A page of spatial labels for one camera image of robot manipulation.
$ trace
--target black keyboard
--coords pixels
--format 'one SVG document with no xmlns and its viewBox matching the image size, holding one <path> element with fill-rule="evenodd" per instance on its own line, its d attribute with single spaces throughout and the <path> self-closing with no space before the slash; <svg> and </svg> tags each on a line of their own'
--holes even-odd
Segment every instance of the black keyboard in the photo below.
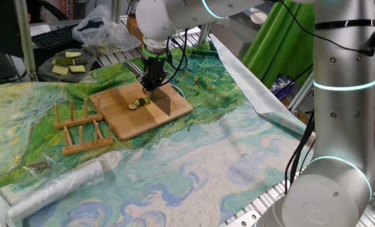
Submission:
<svg viewBox="0 0 375 227">
<path fill-rule="evenodd" d="M 103 24 L 104 23 L 102 21 L 89 21 L 85 27 L 79 29 L 78 31 L 82 32 L 88 28 L 99 28 Z M 73 28 L 76 26 L 77 25 L 66 26 L 51 32 L 32 36 L 32 41 L 44 50 L 50 50 L 54 47 L 75 42 L 76 40 L 73 38 Z"/>
</svg>

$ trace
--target wooden cutting board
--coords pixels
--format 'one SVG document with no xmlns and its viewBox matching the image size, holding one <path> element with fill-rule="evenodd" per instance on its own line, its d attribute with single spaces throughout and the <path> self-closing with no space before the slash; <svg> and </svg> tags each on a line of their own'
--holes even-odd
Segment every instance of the wooden cutting board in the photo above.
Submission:
<svg viewBox="0 0 375 227">
<path fill-rule="evenodd" d="M 170 116 L 163 113 L 153 102 L 136 110 L 128 105 L 137 98 L 146 97 L 140 82 L 126 84 L 111 90 L 90 95 L 90 101 L 96 106 L 100 97 L 100 112 L 119 139 L 127 140 L 149 131 L 164 123 L 192 112 L 193 107 L 170 84 L 160 88 L 171 100 Z"/>
</svg>

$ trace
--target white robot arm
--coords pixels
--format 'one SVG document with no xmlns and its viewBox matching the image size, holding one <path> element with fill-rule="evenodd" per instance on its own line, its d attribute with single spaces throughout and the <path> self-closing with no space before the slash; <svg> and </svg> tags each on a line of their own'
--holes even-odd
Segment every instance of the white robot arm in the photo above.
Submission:
<svg viewBox="0 0 375 227">
<path fill-rule="evenodd" d="M 262 215 L 256 227 L 354 227 L 375 191 L 374 1 L 292 1 L 314 3 L 314 34 L 319 36 L 314 41 L 318 136 L 312 162 L 288 194 Z M 261 3 L 141 0 L 136 17 L 145 35 L 146 63 L 163 51 L 167 37 L 180 30 Z"/>
</svg>

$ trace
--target knife blade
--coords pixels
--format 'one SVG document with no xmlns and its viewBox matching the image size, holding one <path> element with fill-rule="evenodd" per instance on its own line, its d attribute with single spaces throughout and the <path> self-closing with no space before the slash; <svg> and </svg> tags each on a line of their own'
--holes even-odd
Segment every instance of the knife blade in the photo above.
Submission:
<svg viewBox="0 0 375 227">
<path fill-rule="evenodd" d="M 163 92 L 161 89 L 156 88 L 152 91 L 151 101 L 162 110 L 162 112 L 166 113 L 170 116 L 170 97 L 168 94 Z"/>
</svg>

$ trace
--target black cable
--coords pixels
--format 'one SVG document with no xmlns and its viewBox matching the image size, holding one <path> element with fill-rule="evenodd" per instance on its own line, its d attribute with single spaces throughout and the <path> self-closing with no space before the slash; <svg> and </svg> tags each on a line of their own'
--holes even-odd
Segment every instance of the black cable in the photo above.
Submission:
<svg viewBox="0 0 375 227">
<path fill-rule="evenodd" d="M 309 147 L 309 149 L 308 149 L 308 151 L 306 153 L 306 156 L 304 157 L 304 160 L 302 160 L 301 167 L 300 167 L 300 173 L 299 174 L 301 174 L 302 167 L 304 166 L 304 163 L 306 162 L 307 156 L 308 156 L 309 152 L 312 150 L 314 144 L 315 144 L 315 140 L 314 140 L 314 142 L 312 142 L 311 146 Z"/>
<path fill-rule="evenodd" d="M 294 151 L 293 155 L 291 156 L 289 162 L 287 163 L 286 170 L 284 171 L 284 194 L 287 194 L 288 187 L 287 187 L 287 174 L 289 172 L 290 164 L 293 162 L 293 159 L 295 155 L 297 154 L 296 151 Z"/>
<path fill-rule="evenodd" d="M 284 86 L 283 89 L 281 89 L 280 91 L 278 91 L 275 96 L 277 97 L 281 92 L 285 91 L 287 88 L 289 88 L 292 84 L 294 84 L 298 79 L 301 78 L 302 75 L 304 75 L 306 72 L 308 72 L 308 70 L 312 69 L 314 66 L 314 64 L 311 64 L 306 70 L 304 70 L 303 72 L 301 72 L 298 76 L 296 76 L 293 81 L 291 81 L 288 85 Z"/>
<path fill-rule="evenodd" d="M 358 52 L 358 53 L 363 52 L 362 50 L 356 50 L 356 49 L 352 49 L 352 48 L 344 47 L 344 46 L 342 46 L 342 45 L 340 45 L 340 44 L 337 44 L 336 42 L 334 42 L 334 41 L 332 41 L 332 40 L 330 40 L 330 39 L 327 39 L 327 38 L 324 38 L 324 37 L 320 37 L 319 35 L 315 35 L 315 34 L 309 32 L 309 31 L 307 31 L 305 28 L 303 28 L 303 27 L 301 26 L 300 22 L 297 20 L 297 18 L 296 18 L 296 17 L 294 16 L 294 14 L 291 12 L 291 10 L 289 9 L 289 7 L 287 7 L 286 4 L 285 4 L 282 0 L 279 0 L 279 1 L 277 1 L 277 2 L 280 2 L 280 3 L 283 4 L 283 6 L 287 9 L 287 11 L 290 13 L 291 17 L 293 17 L 294 21 L 295 21 L 295 22 L 298 24 L 298 26 L 301 28 L 301 30 L 303 30 L 303 31 L 304 31 L 305 33 L 307 33 L 308 35 L 312 35 L 312 36 L 314 36 L 314 37 L 316 37 L 316 38 L 320 38 L 321 40 L 325 40 L 325 41 L 327 41 L 327 42 L 330 42 L 331 44 L 336 45 L 336 46 L 338 46 L 338 47 L 340 47 L 340 48 L 342 48 L 342 49 L 345 49 L 345 50 L 356 51 L 356 52 Z"/>
<path fill-rule="evenodd" d="M 7 83 L 13 83 L 13 82 L 16 82 L 22 78 L 24 78 L 25 76 L 27 75 L 27 72 L 25 70 L 25 72 L 19 77 L 19 78 L 16 78 L 16 79 L 10 79 L 10 80 L 6 80 L 6 81 L 0 81 L 0 84 L 7 84 Z"/>
<path fill-rule="evenodd" d="M 179 71 L 183 71 L 183 70 L 185 70 L 187 68 L 187 66 L 188 66 L 188 57 L 186 55 L 186 47 L 188 45 L 188 30 L 189 29 L 187 28 L 185 30 L 185 34 L 184 34 L 184 38 L 185 38 L 185 40 L 184 40 L 184 47 L 182 47 L 182 45 L 178 41 L 176 41 L 174 38 L 171 38 L 171 40 L 176 45 L 178 45 L 180 49 L 182 49 L 182 58 L 181 58 L 181 61 L 179 62 L 179 65 L 178 65 L 177 69 L 175 70 L 174 74 L 165 83 L 161 84 L 160 86 L 168 84 L 169 82 L 171 82 L 174 79 L 174 77 L 176 76 L 176 74 Z M 183 60 L 185 60 L 185 66 L 183 68 L 181 68 Z"/>
<path fill-rule="evenodd" d="M 307 143 L 309 137 L 311 136 L 311 134 L 313 133 L 313 130 L 314 130 L 314 112 L 312 112 L 310 118 L 309 118 L 309 122 L 308 122 L 308 125 L 304 131 L 304 135 L 302 136 L 302 139 L 298 145 L 298 147 L 295 149 L 293 155 L 291 156 L 289 162 L 287 163 L 287 166 L 286 166 L 286 169 L 285 169 L 285 174 L 284 174 L 284 182 L 285 182 L 285 194 L 287 194 L 288 192 L 288 187 L 287 187 L 287 174 L 289 172 L 289 168 L 290 168 L 290 164 L 293 163 L 292 165 L 292 169 L 290 171 L 290 184 L 292 184 L 292 182 L 294 181 L 294 177 L 295 177 L 295 171 L 297 169 L 297 165 L 298 165 L 298 161 L 297 161 L 297 164 L 295 165 L 295 158 L 297 156 L 300 156 L 301 155 L 301 150 L 303 149 L 303 147 L 305 146 L 305 144 Z"/>
<path fill-rule="evenodd" d="M 290 171 L 290 184 L 292 184 L 294 182 L 295 173 L 297 171 L 297 167 L 298 167 L 299 162 L 300 162 L 302 149 L 307 144 L 307 141 L 308 141 L 309 137 L 311 136 L 311 134 L 313 133 L 314 129 L 315 129 L 315 119 L 314 119 L 314 112 L 313 112 L 311 114 L 310 119 L 309 119 L 306 131 L 305 131 L 305 133 L 304 133 L 304 135 L 303 135 L 303 137 L 300 141 L 299 146 L 297 147 L 297 154 L 295 155 L 293 164 L 291 166 L 291 171 Z"/>
</svg>

